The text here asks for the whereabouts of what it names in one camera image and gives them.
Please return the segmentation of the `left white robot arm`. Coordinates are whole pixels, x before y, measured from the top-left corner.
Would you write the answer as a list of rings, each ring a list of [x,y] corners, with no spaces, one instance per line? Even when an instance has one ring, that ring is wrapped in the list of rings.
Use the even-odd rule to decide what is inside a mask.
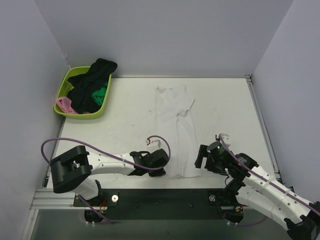
[[[74,192],[90,205],[101,203],[103,194],[98,180],[91,175],[121,174],[124,176],[159,177],[166,174],[164,167],[170,158],[160,147],[149,151],[132,151],[121,155],[103,156],[89,152],[83,145],[78,145],[50,163],[53,192],[56,194]]]

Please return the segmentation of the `lime green plastic basket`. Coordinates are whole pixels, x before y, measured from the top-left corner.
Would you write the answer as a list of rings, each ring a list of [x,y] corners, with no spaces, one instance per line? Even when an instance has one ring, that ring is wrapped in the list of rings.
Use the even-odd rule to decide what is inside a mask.
[[[64,79],[62,80],[62,83],[61,83],[61,85],[59,87],[59,90],[57,92],[56,97],[57,98],[66,97],[68,92],[74,88],[72,86],[72,84],[68,82],[68,79],[70,77],[73,77],[73,76],[77,76],[77,75],[80,75],[80,74],[87,73],[89,71],[89,68],[90,68],[90,66],[77,66],[77,67],[71,68],[65,74]],[[94,113],[85,113],[85,114],[65,113],[60,109],[60,107],[56,103],[54,103],[53,109],[57,114],[62,115],[62,116],[66,117],[66,118],[69,118],[69,119],[76,119],[76,120],[94,120],[94,119],[98,119],[105,112],[105,108],[106,108],[107,101],[108,101],[108,95],[109,95],[110,88],[111,88],[111,83],[112,83],[112,75],[109,76],[108,85],[107,85],[107,88],[106,88],[106,93],[105,93],[102,105],[101,105],[100,109],[98,111],[94,112]]]

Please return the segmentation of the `white t shirt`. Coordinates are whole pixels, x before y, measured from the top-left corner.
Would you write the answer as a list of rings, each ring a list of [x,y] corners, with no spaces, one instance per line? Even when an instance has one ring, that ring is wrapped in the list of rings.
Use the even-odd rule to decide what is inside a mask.
[[[156,88],[156,130],[170,146],[170,160],[164,169],[171,179],[202,175],[195,167],[198,144],[191,113],[194,101],[184,84]]]

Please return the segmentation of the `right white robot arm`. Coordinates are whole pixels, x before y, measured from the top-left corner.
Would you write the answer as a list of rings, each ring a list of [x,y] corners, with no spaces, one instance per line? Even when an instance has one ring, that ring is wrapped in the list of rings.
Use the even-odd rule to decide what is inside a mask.
[[[200,145],[195,167],[224,175],[230,182],[223,198],[250,207],[283,227],[292,240],[315,240],[320,235],[320,203],[298,196],[245,153],[234,154],[219,137]]]

